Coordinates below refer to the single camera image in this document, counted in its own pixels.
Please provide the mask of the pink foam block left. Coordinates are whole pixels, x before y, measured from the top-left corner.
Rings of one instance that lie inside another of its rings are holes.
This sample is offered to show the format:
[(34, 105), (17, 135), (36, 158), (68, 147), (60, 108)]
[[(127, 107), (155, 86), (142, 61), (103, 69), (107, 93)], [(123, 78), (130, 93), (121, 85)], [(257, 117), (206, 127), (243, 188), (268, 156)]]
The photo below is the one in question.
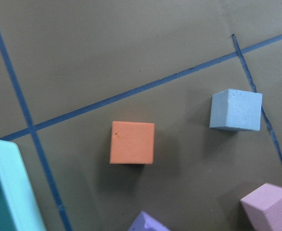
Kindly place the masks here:
[(256, 231), (282, 231), (282, 187), (265, 183), (240, 200)]

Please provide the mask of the orange foam block left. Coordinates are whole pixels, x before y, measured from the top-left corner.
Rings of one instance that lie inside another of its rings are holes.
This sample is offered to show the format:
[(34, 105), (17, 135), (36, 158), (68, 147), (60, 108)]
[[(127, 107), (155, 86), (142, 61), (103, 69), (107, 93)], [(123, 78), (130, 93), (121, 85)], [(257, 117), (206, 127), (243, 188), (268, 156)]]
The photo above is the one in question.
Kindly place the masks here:
[(111, 132), (111, 164), (152, 164), (154, 123), (114, 121)]

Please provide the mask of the teal plastic bin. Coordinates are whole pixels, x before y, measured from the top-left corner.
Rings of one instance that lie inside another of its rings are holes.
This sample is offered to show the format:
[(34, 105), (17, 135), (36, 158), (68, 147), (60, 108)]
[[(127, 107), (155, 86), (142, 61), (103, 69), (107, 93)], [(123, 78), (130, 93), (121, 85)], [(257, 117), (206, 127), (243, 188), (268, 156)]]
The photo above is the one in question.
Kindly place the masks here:
[(0, 140), (0, 231), (44, 231), (18, 146)]

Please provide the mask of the light blue foam block left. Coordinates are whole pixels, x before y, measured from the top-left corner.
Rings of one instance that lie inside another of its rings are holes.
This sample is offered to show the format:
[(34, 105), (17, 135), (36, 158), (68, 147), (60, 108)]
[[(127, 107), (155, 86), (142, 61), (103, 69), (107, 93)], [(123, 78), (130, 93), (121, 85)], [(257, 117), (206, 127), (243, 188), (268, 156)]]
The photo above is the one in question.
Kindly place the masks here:
[(209, 127), (231, 131), (259, 131), (263, 94), (226, 89), (212, 96)]

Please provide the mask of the purple foam block left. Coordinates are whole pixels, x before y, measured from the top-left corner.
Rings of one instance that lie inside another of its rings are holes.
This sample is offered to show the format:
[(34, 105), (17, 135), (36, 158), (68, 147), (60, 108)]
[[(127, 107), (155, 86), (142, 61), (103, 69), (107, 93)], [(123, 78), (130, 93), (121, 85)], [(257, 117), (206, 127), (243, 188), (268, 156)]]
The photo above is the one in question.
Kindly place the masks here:
[(170, 229), (148, 213), (141, 211), (129, 227), (128, 231), (170, 231)]

